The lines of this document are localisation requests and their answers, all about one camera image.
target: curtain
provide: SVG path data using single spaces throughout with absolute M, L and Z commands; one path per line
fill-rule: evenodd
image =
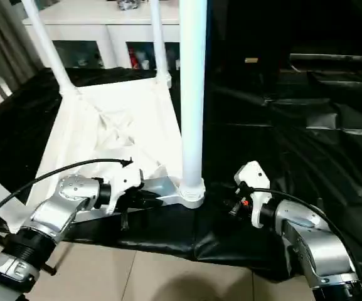
M 40 66 L 25 47 L 18 25 L 14 23 L 13 9 L 10 11 L 1 1 L 4 0 L 0 0 L 0 75 L 15 91 L 33 77 Z

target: shelf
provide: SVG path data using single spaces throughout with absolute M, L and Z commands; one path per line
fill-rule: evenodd
M 165 24 L 179 24 L 179 0 L 161 3 L 161 19 Z M 121 11 L 115 1 L 62 0 L 40 11 L 44 24 L 151 24 L 149 3 L 142 2 L 137 9 Z M 31 25 L 29 19 L 23 24 Z

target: floor tile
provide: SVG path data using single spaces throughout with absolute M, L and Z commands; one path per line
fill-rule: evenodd
M 55 266 L 66 254 L 57 275 L 41 272 L 27 296 L 31 301 L 121 301 L 135 253 L 60 243 L 48 262 Z
M 270 283 L 253 276 L 256 301 L 311 301 L 314 300 L 305 277 L 295 277 L 282 283 Z
M 137 252 L 123 301 L 250 301 L 252 273 Z

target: black tarp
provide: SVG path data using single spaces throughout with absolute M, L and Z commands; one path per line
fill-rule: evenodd
M 152 76 L 148 71 L 69 70 L 78 86 Z M 281 73 L 271 94 L 260 75 L 206 84 L 203 176 L 207 197 L 180 205 L 77 224 L 68 240 L 251 268 L 290 277 L 281 239 L 235 221 L 221 205 L 233 175 L 257 160 L 272 187 L 319 206 L 343 230 L 362 264 L 362 74 Z M 179 81 L 171 96 L 179 117 Z M 0 105 L 0 183 L 13 190 L 34 178 L 60 105 L 44 70 Z

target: white metal pole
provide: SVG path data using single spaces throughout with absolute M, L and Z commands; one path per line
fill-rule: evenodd
M 180 0 L 181 19 L 181 134 L 183 178 L 179 192 L 185 206 L 203 204 L 201 178 L 203 100 L 205 95 L 207 0 Z
M 51 69 L 53 70 L 54 76 L 60 86 L 61 93 L 74 92 L 76 90 L 75 86 L 70 81 L 60 56 L 58 55 L 52 40 L 48 36 L 47 30 L 38 14 L 38 8 L 36 7 L 35 2 L 33 0 L 22 0 L 22 3 L 37 33 L 37 37 L 40 39 L 40 43 L 51 63 Z
M 153 27 L 154 37 L 154 56 L 156 57 L 157 78 L 164 80 L 171 88 L 171 76 L 168 72 L 168 62 L 164 36 L 161 24 L 161 9 L 159 0 L 150 0 L 151 24 Z

